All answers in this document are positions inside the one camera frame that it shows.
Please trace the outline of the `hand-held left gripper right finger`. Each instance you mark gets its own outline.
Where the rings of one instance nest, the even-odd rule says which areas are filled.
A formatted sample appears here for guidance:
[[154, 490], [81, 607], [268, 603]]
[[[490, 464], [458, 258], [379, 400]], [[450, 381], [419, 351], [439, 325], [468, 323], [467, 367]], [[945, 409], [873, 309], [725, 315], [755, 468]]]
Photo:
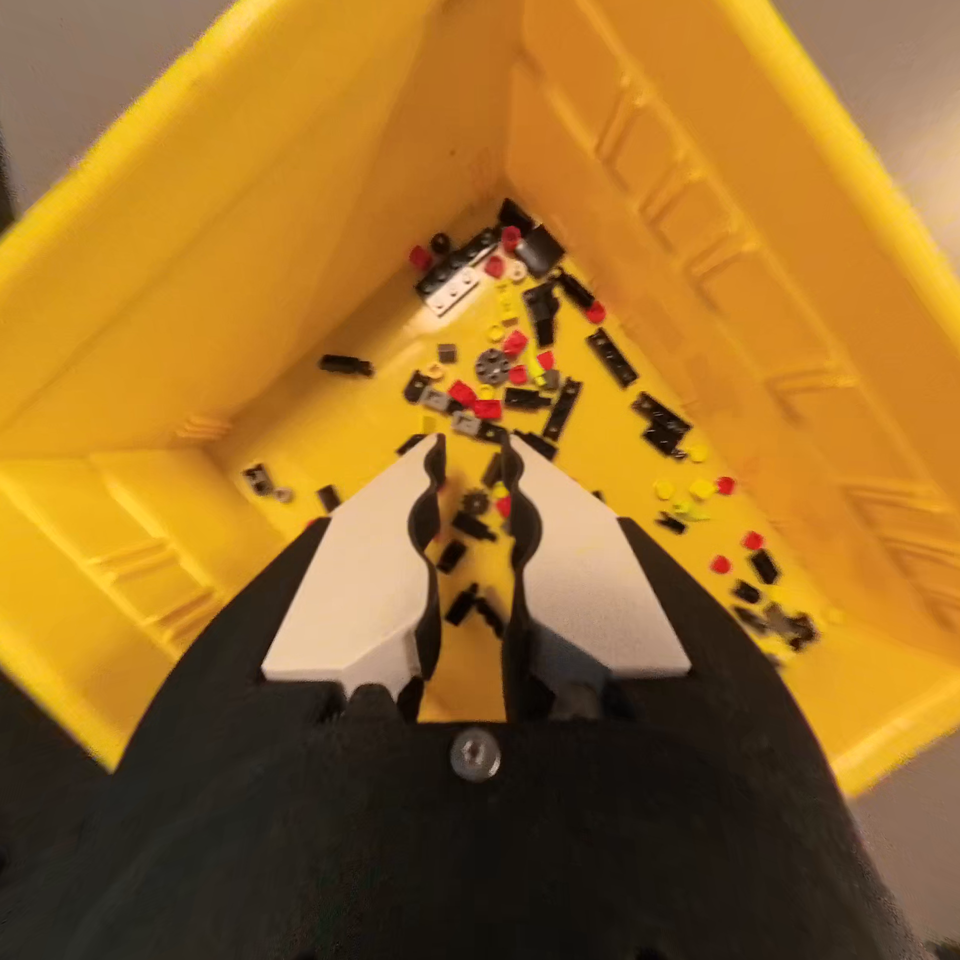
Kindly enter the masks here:
[[513, 575], [505, 706], [542, 710], [574, 686], [685, 677], [691, 659], [621, 517], [520, 434], [501, 451]]

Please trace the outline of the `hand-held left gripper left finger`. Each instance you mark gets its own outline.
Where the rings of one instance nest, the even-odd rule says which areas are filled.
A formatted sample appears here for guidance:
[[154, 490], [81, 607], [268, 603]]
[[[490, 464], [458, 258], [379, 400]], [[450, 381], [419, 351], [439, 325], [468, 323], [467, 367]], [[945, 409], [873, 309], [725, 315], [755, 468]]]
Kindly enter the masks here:
[[430, 434], [334, 510], [261, 663], [275, 683], [330, 683], [393, 700], [428, 680], [441, 651], [438, 573], [447, 441]]

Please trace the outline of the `pile of lego pieces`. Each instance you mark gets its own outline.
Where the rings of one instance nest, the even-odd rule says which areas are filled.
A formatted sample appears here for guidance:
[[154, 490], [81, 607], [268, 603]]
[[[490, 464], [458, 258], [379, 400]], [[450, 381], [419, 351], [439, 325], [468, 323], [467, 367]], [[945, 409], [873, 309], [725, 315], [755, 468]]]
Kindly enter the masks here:
[[447, 529], [468, 572], [505, 559], [510, 494], [499, 444], [510, 435], [590, 497], [636, 520], [731, 612], [775, 666], [844, 625], [652, 363], [628, 342], [591, 282], [548, 253], [536, 277], [520, 249], [546, 232], [513, 198], [462, 244], [448, 233], [411, 252], [414, 289], [378, 294], [244, 414], [220, 457], [286, 535], [345, 503], [408, 435], [447, 438]]

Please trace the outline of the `yellow plastic bin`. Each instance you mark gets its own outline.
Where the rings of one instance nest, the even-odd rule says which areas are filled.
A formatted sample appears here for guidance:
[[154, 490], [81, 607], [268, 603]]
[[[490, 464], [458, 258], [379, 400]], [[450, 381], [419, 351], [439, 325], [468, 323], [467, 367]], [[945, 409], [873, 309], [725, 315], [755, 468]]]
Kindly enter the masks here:
[[203, 628], [411, 435], [493, 446], [507, 331], [437, 316], [430, 236], [511, 198], [582, 385], [555, 464], [775, 656], [849, 795], [958, 731], [958, 281], [772, 2], [239, 2], [2, 238], [2, 671], [113, 769]]

